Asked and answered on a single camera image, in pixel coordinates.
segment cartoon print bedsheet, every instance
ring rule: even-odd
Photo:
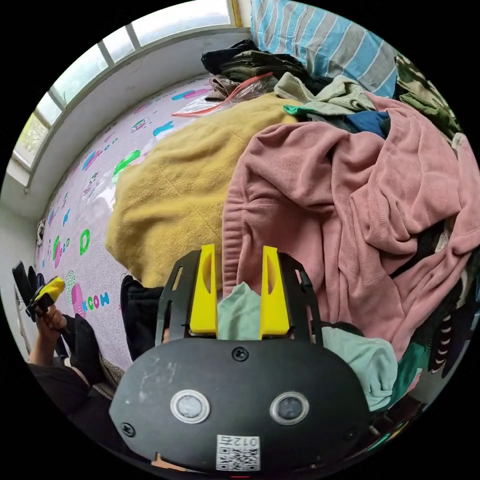
[[[36,271],[65,281],[57,302],[67,315],[93,327],[102,355],[126,370],[132,360],[120,311],[120,286],[128,272],[105,250],[107,224],[119,174],[139,164],[161,138],[193,122],[173,117],[211,90],[209,75],[178,83],[113,121],[63,176],[45,218]]]

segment circular lens ring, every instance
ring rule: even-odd
[[[201,410],[200,413],[193,417],[188,418],[182,415],[179,411],[179,402],[184,397],[193,397],[200,402]],[[173,413],[173,416],[185,424],[199,424],[206,420],[210,415],[210,404],[205,395],[202,395],[199,391],[196,390],[180,390],[178,391],[170,400],[170,410]]]
[[[293,419],[284,419],[279,415],[279,405],[282,400],[288,399],[288,398],[294,398],[298,400],[301,403],[302,410],[300,415],[297,418]],[[298,393],[297,391],[286,391],[284,393],[281,393],[279,396],[277,396],[273,402],[270,405],[270,416],[272,417],[275,422],[277,422],[280,425],[295,425],[301,422],[309,413],[310,405],[309,401],[307,398],[302,395],[301,393]]]

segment pile of clothes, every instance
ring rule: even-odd
[[[446,375],[480,315],[480,172],[440,94],[400,55],[396,99],[343,75],[311,78],[251,40],[202,62],[215,100],[265,72],[277,82],[120,175],[106,248],[139,282],[122,297],[132,285],[160,296],[178,258],[215,244],[222,337],[255,337],[268,245],[305,267],[325,347],[357,373],[371,411],[421,372]],[[155,322],[127,311],[134,359]]]

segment pink hoodie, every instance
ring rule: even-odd
[[[480,173],[466,138],[456,155],[416,110],[368,96],[389,113],[386,140],[324,122],[252,138],[223,210],[223,296],[241,282],[260,293],[262,248],[276,247],[305,267],[324,321],[387,340],[400,360],[480,245]],[[391,279],[416,235],[451,216],[448,246]]]

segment striped pillow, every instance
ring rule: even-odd
[[[392,98],[396,50],[350,20],[290,0],[251,0],[251,35],[260,50],[290,54],[313,77],[345,75]]]

